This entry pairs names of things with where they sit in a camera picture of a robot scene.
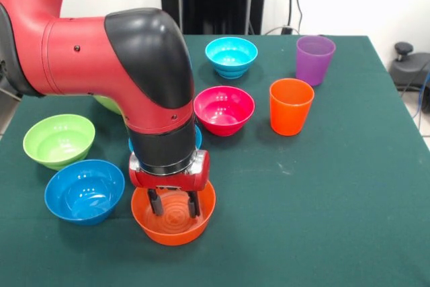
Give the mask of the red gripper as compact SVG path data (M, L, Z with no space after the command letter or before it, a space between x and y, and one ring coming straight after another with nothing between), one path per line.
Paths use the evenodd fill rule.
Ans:
M175 188L187 192L188 208L191 217L200 216L198 193L205 188L209 180L210 155L208 151L197 150L193 154L194 160L184 170L169 175L154 175L140 167L134 153L129 158L129 176L132 184L138 188L148 189L148 199L153 214L163 215L161 197L156 188Z

